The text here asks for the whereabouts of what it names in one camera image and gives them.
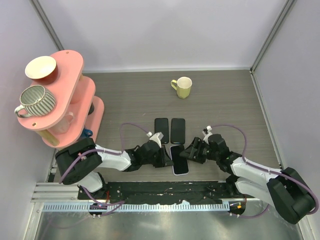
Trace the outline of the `black phone case two holes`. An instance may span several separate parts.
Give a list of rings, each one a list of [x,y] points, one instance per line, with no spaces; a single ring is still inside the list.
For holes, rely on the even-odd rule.
[[[184,145],[186,141],[186,121],[184,118],[173,118],[171,120],[170,142],[172,144]]]

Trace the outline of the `blue-edged smartphone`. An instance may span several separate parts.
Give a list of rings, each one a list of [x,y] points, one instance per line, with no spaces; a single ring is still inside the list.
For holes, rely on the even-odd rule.
[[[154,132],[163,134],[163,138],[161,139],[162,144],[169,143],[169,120],[168,118],[156,118],[154,120]]]

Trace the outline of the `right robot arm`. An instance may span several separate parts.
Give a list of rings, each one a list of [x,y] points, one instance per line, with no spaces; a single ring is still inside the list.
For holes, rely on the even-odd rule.
[[[204,139],[195,137],[180,156],[200,164],[215,161],[229,174],[225,190],[230,197],[249,195],[258,198],[274,207],[290,224],[297,224],[319,208],[316,196],[296,170],[267,168],[250,161],[229,150],[220,134],[209,134]]]

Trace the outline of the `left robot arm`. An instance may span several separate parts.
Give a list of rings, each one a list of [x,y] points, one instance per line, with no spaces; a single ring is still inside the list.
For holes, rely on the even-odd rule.
[[[93,197],[102,199],[109,187],[97,168],[133,172],[143,165],[164,168],[174,165],[166,148],[158,137],[152,136],[143,145],[124,151],[112,150],[94,143],[92,138],[84,138],[55,154],[57,167],[63,185],[76,184],[80,200]]]

